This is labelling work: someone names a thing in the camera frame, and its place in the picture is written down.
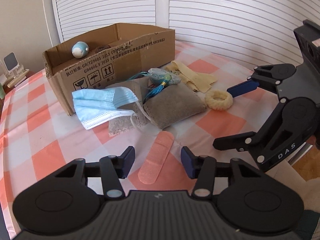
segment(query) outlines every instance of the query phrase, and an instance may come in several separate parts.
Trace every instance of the mask ear loop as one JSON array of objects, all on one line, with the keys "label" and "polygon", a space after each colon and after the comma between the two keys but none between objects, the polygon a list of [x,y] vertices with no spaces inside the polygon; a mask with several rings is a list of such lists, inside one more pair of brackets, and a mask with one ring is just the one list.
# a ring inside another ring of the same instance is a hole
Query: mask ear loop
[{"label": "mask ear loop", "polygon": [[[138,101],[135,102],[135,103],[137,104],[139,110],[143,113],[143,115],[152,123],[151,117],[144,111],[144,109],[143,109],[143,107],[140,105],[140,103],[139,103]],[[133,116],[134,116],[134,115],[136,115],[136,114],[132,114],[132,115],[130,116],[130,121],[131,121],[133,127],[134,127],[135,129],[137,129],[140,133],[145,134],[145,135],[157,136],[158,133],[162,131],[162,130],[160,130],[158,127],[157,127],[157,129],[159,129],[159,131],[158,131],[156,134],[150,134],[149,132],[147,133],[147,132],[142,131],[142,130],[135,124],[135,122],[134,122],[134,120],[133,120]]]}]

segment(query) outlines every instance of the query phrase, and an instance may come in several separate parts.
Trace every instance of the umbrella symbol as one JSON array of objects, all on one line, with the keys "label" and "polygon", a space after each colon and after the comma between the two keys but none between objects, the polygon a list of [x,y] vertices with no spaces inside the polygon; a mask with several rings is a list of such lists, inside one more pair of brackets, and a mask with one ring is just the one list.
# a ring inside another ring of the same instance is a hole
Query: umbrella symbol
[{"label": "umbrella symbol", "polygon": [[84,83],[84,79],[79,80],[77,83],[75,83],[75,86],[80,87],[81,89],[83,88],[82,85]]},{"label": "umbrella symbol", "polygon": [[93,75],[91,78],[90,78],[90,80],[91,79],[93,79],[94,80],[94,82],[96,81],[96,77],[97,77],[98,75]]}]

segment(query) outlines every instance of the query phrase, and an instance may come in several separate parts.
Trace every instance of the gray pouch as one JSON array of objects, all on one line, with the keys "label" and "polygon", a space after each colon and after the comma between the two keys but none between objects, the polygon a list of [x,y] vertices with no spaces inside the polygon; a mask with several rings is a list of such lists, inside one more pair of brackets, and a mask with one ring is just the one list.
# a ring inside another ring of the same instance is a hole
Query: gray pouch
[{"label": "gray pouch", "polygon": [[152,123],[163,129],[206,110],[205,103],[184,83],[166,87],[143,104]]},{"label": "gray pouch", "polygon": [[[107,88],[114,87],[126,87],[129,88],[139,99],[139,103],[142,106],[142,100],[146,97],[148,93],[148,82],[149,77],[138,78],[134,80],[128,80],[120,83],[115,83],[108,86]],[[133,116],[134,123],[140,127],[146,125],[150,121],[143,115],[136,103],[127,104],[120,107],[125,110],[133,110],[137,115]],[[109,135],[115,136],[124,131],[128,131],[133,128],[130,121],[130,116],[121,116],[109,121]]]}]

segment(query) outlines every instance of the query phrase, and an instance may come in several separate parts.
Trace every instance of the pink band-aid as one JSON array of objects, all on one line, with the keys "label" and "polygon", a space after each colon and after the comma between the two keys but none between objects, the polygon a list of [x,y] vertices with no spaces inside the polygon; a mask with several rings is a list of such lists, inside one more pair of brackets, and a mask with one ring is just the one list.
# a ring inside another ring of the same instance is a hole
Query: pink band-aid
[{"label": "pink band-aid", "polygon": [[138,178],[142,183],[153,184],[156,182],[173,141],[172,133],[166,131],[158,133],[146,160],[138,172]]}]

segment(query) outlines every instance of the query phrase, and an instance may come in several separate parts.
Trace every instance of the blue and white ball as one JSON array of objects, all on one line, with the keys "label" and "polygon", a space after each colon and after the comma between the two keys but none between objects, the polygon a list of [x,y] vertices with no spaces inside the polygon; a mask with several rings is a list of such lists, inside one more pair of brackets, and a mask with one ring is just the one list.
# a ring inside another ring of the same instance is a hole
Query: blue and white ball
[{"label": "blue and white ball", "polygon": [[89,52],[89,46],[83,41],[78,41],[72,47],[72,55],[76,58],[82,58],[86,56]]}]

